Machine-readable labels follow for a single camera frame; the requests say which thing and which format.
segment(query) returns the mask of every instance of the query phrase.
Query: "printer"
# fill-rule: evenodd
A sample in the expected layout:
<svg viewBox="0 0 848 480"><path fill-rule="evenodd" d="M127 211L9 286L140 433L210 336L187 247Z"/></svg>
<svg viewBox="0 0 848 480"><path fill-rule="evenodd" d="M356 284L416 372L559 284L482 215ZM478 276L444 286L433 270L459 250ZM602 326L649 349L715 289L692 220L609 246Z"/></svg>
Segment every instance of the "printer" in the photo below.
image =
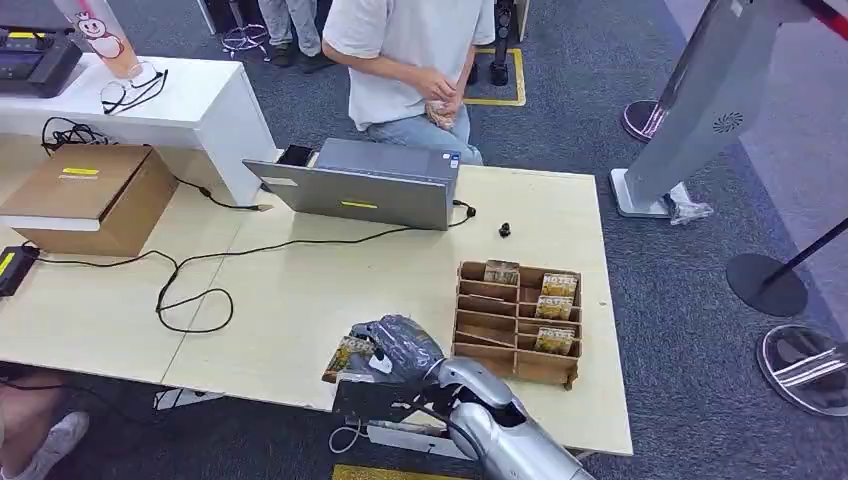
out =
<svg viewBox="0 0 848 480"><path fill-rule="evenodd" d="M73 31L0 25L0 93L58 95L82 56Z"/></svg>

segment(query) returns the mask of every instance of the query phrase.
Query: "white t-shirt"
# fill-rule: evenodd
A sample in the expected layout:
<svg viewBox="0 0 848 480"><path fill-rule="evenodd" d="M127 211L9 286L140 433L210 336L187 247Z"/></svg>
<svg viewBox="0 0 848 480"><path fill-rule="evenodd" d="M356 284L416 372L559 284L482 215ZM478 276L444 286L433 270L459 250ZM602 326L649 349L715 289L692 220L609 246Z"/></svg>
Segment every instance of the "white t-shirt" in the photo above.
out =
<svg viewBox="0 0 848 480"><path fill-rule="evenodd" d="M379 55L435 68L456 83L468 48L495 40L494 0L333 0L324 40L345 55ZM397 80L350 69L356 128L424 113L424 98Z"/></svg>

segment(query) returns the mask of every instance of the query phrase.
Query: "speaker grille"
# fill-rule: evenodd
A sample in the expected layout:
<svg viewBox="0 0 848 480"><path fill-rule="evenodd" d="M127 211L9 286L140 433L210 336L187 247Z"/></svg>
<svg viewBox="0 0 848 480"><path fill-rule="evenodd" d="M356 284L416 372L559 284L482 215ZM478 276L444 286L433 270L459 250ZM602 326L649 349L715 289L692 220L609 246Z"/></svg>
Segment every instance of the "speaker grille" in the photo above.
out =
<svg viewBox="0 0 848 480"><path fill-rule="evenodd" d="M713 131L716 133L730 133L742 125L745 116L739 112L725 113L713 122Z"/></svg>

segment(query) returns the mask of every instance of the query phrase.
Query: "cup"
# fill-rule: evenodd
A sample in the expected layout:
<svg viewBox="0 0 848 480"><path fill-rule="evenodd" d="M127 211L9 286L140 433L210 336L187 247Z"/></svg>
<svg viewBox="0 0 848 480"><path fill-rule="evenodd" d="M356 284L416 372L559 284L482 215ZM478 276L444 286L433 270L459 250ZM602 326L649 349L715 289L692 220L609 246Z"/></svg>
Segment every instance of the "cup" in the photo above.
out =
<svg viewBox="0 0 848 480"><path fill-rule="evenodd" d="M53 0L112 75L133 78L138 56L106 0Z"/></svg>

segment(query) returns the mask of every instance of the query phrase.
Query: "wooden divider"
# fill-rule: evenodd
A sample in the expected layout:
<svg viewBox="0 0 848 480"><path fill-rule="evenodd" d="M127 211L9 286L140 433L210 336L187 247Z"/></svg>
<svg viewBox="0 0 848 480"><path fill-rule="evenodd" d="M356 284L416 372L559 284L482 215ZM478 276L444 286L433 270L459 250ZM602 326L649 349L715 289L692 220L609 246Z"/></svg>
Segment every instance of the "wooden divider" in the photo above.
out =
<svg viewBox="0 0 848 480"><path fill-rule="evenodd" d="M504 378L562 384L570 390L582 354L582 280L577 272L519 267L515 285L483 280L486 264L463 262L458 270L453 354L472 357ZM545 273L577 276L568 320L535 318ZM567 355L534 350L540 327L571 327L575 338Z"/></svg>

